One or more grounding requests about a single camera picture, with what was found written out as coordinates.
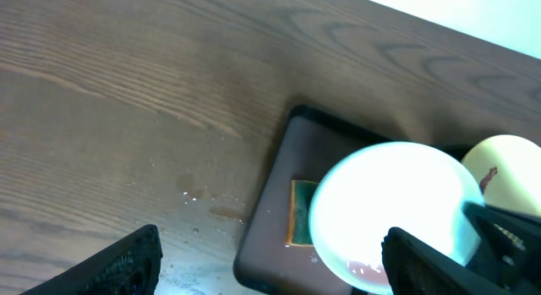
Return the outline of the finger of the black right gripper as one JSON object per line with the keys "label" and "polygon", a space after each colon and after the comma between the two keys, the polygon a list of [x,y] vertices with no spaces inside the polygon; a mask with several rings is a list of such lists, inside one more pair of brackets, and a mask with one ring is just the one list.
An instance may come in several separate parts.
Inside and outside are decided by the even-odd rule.
{"label": "finger of the black right gripper", "polygon": [[540,218],[474,203],[462,211],[480,237],[466,268],[513,294],[540,295]]}

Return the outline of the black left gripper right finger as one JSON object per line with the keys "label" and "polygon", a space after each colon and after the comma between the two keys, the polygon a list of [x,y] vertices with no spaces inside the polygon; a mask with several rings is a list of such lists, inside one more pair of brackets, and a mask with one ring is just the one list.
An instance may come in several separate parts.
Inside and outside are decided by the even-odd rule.
{"label": "black left gripper right finger", "polygon": [[505,295],[507,291],[471,272],[399,227],[384,237],[382,262],[394,295]]}

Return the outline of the pale green plate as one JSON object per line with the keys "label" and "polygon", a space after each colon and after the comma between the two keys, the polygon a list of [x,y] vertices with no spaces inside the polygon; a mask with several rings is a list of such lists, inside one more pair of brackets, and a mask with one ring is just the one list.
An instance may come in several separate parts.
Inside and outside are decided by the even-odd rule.
{"label": "pale green plate", "polygon": [[428,145],[365,147],[336,164],[309,207],[309,232],[324,264],[361,291],[389,294],[381,244],[399,227],[466,265],[480,237],[465,203],[484,204],[478,182],[455,158]]}

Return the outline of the green orange sponge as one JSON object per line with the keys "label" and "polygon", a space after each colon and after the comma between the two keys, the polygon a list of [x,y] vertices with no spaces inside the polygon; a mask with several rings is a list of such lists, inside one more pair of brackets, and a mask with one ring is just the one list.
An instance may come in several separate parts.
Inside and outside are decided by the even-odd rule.
{"label": "green orange sponge", "polygon": [[309,232],[309,207],[318,187],[317,182],[292,180],[285,244],[296,247],[312,247]]}

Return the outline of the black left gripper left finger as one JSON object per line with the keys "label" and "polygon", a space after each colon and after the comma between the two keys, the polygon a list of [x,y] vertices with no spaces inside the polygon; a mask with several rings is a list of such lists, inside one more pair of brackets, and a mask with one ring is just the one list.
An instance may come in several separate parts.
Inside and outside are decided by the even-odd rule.
{"label": "black left gripper left finger", "polygon": [[158,228],[147,224],[21,295],[153,295],[162,257]]}

